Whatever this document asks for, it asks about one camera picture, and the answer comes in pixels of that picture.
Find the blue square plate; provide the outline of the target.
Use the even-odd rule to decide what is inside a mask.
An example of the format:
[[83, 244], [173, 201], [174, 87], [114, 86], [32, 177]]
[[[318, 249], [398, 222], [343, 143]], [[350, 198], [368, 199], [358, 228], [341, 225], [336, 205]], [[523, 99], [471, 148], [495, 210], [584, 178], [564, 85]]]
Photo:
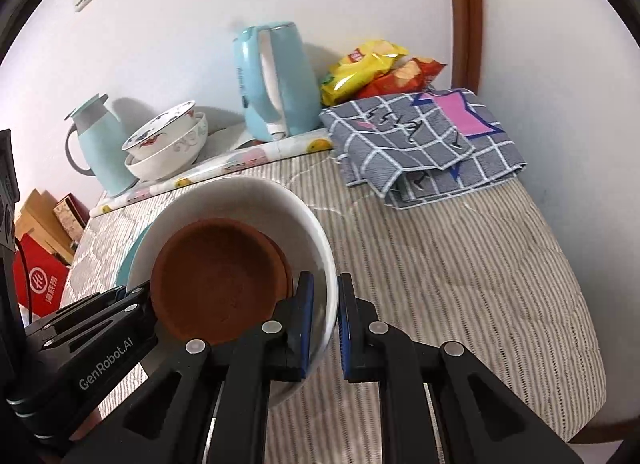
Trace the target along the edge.
[[146, 226], [138, 235], [137, 239], [134, 241], [134, 244], [131, 245], [130, 249], [128, 250], [127, 255], [125, 256], [124, 260], [122, 261], [122, 264], [120, 265], [119, 269], [118, 269], [118, 273], [116, 276], [116, 280], [115, 280], [115, 285], [116, 286], [123, 286], [126, 285], [129, 279], [129, 273], [132, 267], [132, 263], [134, 262], [134, 258], [136, 257], [137, 251], [140, 247], [140, 244], [142, 243], [146, 232], [149, 231], [150, 226]]

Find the brown wooden bowl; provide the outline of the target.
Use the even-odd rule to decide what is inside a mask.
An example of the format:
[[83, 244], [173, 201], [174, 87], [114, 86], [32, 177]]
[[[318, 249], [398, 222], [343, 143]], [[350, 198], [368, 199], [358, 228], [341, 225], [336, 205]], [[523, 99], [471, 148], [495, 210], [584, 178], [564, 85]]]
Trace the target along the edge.
[[288, 258], [286, 258], [284, 251], [281, 250], [281, 247], [277, 242], [274, 242], [270, 236], [266, 236], [265, 233], [262, 233], [262, 236], [271, 244], [273, 249], [277, 252], [278, 257], [280, 259], [280, 265], [283, 268], [285, 273], [284, 284], [280, 287], [280, 290], [277, 291], [277, 300], [282, 300], [289, 298], [295, 294], [294, 291], [294, 283], [293, 283], [293, 275], [290, 264], [288, 263]]
[[160, 250], [151, 299], [171, 336], [218, 345], [271, 318], [284, 278], [262, 232], [234, 219], [199, 220]]

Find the white ceramic bowl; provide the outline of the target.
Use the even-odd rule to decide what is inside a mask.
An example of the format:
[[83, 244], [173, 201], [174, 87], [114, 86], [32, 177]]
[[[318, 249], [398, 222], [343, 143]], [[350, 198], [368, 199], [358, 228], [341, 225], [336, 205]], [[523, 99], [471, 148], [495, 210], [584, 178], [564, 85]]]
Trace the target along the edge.
[[177, 196], [139, 236], [130, 264], [129, 291], [149, 281], [160, 250], [181, 228], [201, 219], [230, 218], [248, 224], [278, 244], [293, 279], [314, 276], [314, 317], [308, 375], [318, 369], [329, 347], [338, 310], [337, 272], [326, 232], [314, 213], [292, 191], [269, 179], [228, 176], [196, 184]]

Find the red paper bag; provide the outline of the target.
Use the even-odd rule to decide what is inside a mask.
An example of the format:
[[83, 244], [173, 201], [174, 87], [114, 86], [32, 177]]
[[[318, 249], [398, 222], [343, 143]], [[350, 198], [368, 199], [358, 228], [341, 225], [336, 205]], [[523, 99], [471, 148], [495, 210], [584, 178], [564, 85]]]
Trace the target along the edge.
[[28, 233], [22, 236], [21, 246], [24, 250], [13, 263], [16, 296], [25, 308], [31, 299], [32, 315], [43, 318], [60, 308], [68, 268]]

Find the striped quilted table cover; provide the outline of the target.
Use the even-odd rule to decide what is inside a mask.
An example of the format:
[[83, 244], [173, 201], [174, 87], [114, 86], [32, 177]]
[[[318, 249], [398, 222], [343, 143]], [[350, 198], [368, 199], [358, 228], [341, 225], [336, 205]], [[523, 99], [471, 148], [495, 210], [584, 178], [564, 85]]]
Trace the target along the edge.
[[[518, 178], [395, 210], [345, 186], [329, 152], [231, 176], [273, 180], [317, 216], [356, 296], [413, 340], [457, 340], [563, 440], [606, 399], [596, 329], [570, 263]], [[109, 288], [142, 230], [192, 184], [90, 219], [62, 305]], [[314, 375], [270, 409], [265, 463], [381, 463], [378, 388], [343, 380], [332, 343]]]

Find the brown paper bag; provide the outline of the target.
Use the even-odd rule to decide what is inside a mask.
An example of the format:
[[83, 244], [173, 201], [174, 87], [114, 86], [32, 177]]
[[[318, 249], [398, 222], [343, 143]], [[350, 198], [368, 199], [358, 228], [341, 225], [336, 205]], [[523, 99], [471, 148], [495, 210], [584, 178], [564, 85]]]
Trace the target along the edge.
[[28, 234], [49, 254], [70, 265], [75, 257], [73, 241], [55, 216], [55, 204], [49, 192], [32, 190], [17, 214], [15, 232], [19, 239]]

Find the patterned gift box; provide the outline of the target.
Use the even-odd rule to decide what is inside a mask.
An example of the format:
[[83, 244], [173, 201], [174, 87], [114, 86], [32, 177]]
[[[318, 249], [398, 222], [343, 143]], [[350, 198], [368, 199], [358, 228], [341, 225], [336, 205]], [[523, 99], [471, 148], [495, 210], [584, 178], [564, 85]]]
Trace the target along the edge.
[[56, 202], [53, 213], [67, 235], [78, 244], [89, 221], [87, 207], [71, 193], [67, 193]]

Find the light blue thermos jug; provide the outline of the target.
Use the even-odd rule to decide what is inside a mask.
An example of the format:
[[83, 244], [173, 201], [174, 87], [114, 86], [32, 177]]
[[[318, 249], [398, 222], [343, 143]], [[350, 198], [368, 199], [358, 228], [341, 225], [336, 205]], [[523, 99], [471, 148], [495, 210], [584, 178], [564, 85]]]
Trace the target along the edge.
[[[108, 196], [117, 196], [134, 186], [137, 177], [125, 166], [127, 153], [122, 145], [129, 137], [120, 118], [105, 106], [107, 94], [96, 94], [73, 109], [64, 149], [70, 166], [81, 175], [96, 177]], [[70, 154], [70, 136], [76, 134], [88, 168], [81, 168]]]

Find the white bowl grey swirl pattern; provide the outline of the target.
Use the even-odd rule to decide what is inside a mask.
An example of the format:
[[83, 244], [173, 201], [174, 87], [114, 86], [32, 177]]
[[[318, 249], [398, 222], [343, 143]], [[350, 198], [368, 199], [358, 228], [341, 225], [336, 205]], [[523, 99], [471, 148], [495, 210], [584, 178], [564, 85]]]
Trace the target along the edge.
[[144, 160], [128, 155], [125, 167], [141, 181], [157, 181], [175, 176], [194, 163], [204, 148], [208, 121], [204, 112], [195, 113], [196, 122], [182, 137]]

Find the white bowl red blue pattern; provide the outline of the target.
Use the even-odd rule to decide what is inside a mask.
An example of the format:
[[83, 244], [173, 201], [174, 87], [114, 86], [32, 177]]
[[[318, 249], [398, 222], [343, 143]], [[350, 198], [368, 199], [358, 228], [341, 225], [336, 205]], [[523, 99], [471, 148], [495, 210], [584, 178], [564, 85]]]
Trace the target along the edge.
[[158, 114], [136, 130], [122, 150], [136, 160], [144, 160], [184, 136], [194, 125], [195, 101], [188, 100]]

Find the grey checked folded cloth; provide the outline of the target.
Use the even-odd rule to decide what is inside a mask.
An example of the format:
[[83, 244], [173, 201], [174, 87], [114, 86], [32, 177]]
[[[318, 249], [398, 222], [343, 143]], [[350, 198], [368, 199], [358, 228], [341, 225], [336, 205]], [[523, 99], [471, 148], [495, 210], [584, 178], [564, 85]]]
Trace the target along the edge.
[[331, 106], [320, 120], [344, 183], [396, 210], [501, 184], [526, 161], [469, 89], [386, 94]]

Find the fruit pattern rolled tablecloth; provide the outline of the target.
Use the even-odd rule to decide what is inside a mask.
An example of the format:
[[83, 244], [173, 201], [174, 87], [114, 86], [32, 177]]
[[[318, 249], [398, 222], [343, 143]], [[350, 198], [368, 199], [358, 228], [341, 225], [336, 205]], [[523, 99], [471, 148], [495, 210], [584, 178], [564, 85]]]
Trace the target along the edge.
[[226, 152], [200, 161], [165, 181], [142, 182], [119, 196], [102, 198], [96, 206], [89, 210], [89, 216], [94, 218], [108, 214], [113, 210], [119, 210], [128, 205], [144, 201], [147, 198], [175, 191], [198, 182], [229, 175], [232, 172], [240, 172], [243, 169], [285, 160], [286, 158], [329, 151], [332, 148], [333, 144], [328, 132], [324, 128], [320, 128], [299, 136]]

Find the light blue electric kettle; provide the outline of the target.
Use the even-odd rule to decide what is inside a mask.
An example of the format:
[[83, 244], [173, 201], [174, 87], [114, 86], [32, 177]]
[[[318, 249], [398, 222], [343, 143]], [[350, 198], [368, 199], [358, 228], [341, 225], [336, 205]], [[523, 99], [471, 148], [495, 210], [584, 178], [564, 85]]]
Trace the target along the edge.
[[233, 41], [247, 131], [262, 142], [320, 126], [320, 90], [291, 21], [244, 28]]

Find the red chips bag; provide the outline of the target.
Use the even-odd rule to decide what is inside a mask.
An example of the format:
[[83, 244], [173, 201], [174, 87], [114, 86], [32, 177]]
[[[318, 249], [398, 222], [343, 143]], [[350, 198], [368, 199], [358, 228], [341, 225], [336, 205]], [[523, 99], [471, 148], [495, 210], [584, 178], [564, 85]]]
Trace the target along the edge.
[[433, 58], [414, 57], [398, 68], [372, 80], [356, 93], [356, 99], [386, 94], [424, 91], [428, 85], [446, 68]]

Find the yellow chips bag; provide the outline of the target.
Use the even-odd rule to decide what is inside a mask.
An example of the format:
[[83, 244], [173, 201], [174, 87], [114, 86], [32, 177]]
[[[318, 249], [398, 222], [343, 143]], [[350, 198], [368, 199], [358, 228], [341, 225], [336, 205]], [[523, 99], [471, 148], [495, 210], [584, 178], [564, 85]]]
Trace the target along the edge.
[[386, 39], [369, 40], [331, 65], [320, 83], [322, 106], [335, 106], [354, 96], [360, 89], [408, 54], [405, 47]]

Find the brown wooden door frame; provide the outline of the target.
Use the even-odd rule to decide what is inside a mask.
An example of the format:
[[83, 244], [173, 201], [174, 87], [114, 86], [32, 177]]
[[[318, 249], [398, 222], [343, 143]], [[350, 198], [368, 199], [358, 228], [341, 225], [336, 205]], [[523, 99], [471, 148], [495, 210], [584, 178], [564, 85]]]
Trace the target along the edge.
[[451, 85], [477, 92], [483, 55], [483, 0], [451, 0], [451, 7]]

